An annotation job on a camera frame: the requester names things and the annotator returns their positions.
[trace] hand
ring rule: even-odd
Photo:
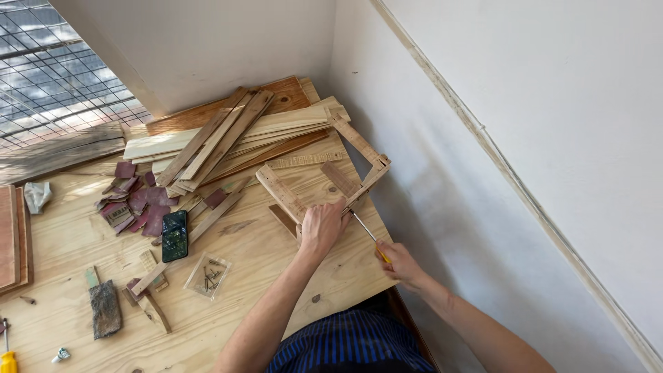
[[[342,196],[336,203],[314,204],[306,211],[300,252],[312,253],[320,261],[327,256],[352,217],[351,214],[341,217],[344,206],[345,197]]]
[[[391,263],[386,263],[382,255],[375,250],[375,256],[382,262],[382,270],[387,277],[400,280],[407,290],[418,293],[429,276],[421,269],[405,246],[390,244],[380,239],[375,243],[378,249],[391,260]]]

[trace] screwdriver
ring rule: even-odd
[[[364,222],[361,221],[361,219],[357,216],[357,214],[354,211],[352,211],[352,209],[350,209],[350,214],[354,215],[354,217],[361,224],[361,226],[364,227],[364,229],[366,229],[366,232],[368,232],[368,234],[371,236],[373,241],[376,241],[375,249],[377,250],[377,252],[380,253],[380,255],[382,255],[382,258],[385,260],[385,262],[391,263],[391,260],[389,260],[389,258],[387,258],[385,253],[383,253],[382,251],[380,251],[380,249],[377,248],[377,240],[375,239],[375,236],[371,233],[371,231],[368,229],[368,227],[366,227],[366,224],[364,224]]]
[[[2,324],[5,327],[5,346],[7,351],[2,355],[2,365],[0,365],[1,373],[17,373],[16,360],[14,359],[14,351],[9,350],[9,338],[7,338],[7,319],[2,319]]]

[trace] white wall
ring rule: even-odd
[[[51,3],[155,117],[295,74],[325,89],[334,0]]]
[[[395,11],[426,12],[420,4],[399,3]],[[405,25],[416,26],[415,36],[425,35],[427,50],[437,56],[464,59],[458,50],[444,54],[440,47],[440,39],[451,43],[462,37],[459,32],[429,35],[424,30],[445,23],[463,20],[435,11]],[[491,65],[489,59],[481,62]],[[462,78],[452,80],[452,86]],[[427,272],[524,338],[560,372],[644,372],[513,189],[366,0],[337,1],[330,85],[353,126],[392,159],[392,170],[372,198],[393,238],[409,246]],[[463,99],[478,93],[484,91],[459,92]],[[491,92],[485,101],[508,102],[507,96]],[[357,166],[360,173],[367,171],[366,165]],[[411,295],[406,302],[447,372],[483,370],[422,302]]]
[[[663,3],[385,3],[663,352]]]

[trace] person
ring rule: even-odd
[[[345,198],[313,205],[299,252],[241,321],[214,372],[434,372],[396,319],[350,309],[315,321],[281,342],[295,303],[351,215]],[[402,244],[381,240],[384,273],[421,298],[467,343],[488,372],[554,372],[531,346],[426,274]]]

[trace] small wooden box frame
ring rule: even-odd
[[[360,200],[363,200],[365,196],[375,183],[377,183],[380,178],[387,173],[390,169],[389,160],[386,156],[379,154],[375,151],[364,138],[357,133],[357,131],[352,128],[340,115],[334,114],[330,117],[330,122],[334,128],[346,139],[352,146],[354,146],[361,154],[373,165],[373,168],[369,171],[368,175],[361,182],[361,185],[355,186],[350,181],[347,180],[347,177],[343,175],[331,162],[327,162],[323,165],[323,172],[336,184],[337,187],[341,189],[347,196],[347,201],[345,202],[345,208],[343,209],[343,215],[345,215],[350,208],[357,204]],[[294,194],[290,188],[288,188],[283,181],[276,175],[276,173],[267,165],[260,168],[255,176],[258,178],[258,181],[267,189],[269,194],[271,194],[276,203],[280,208],[287,214],[287,216],[292,219],[291,222],[284,221],[284,216],[279,216],[275,212],[275,209],[270,206],[270,210],[274,217],[277,218],[281,223],[283,223],[288,230],[293,233],[292,225],[295,225],[296,238],[298,241],[301,240],[302,233],[302,221],[304,220],[304,215],[306,214],[306,206],[304,203]]]

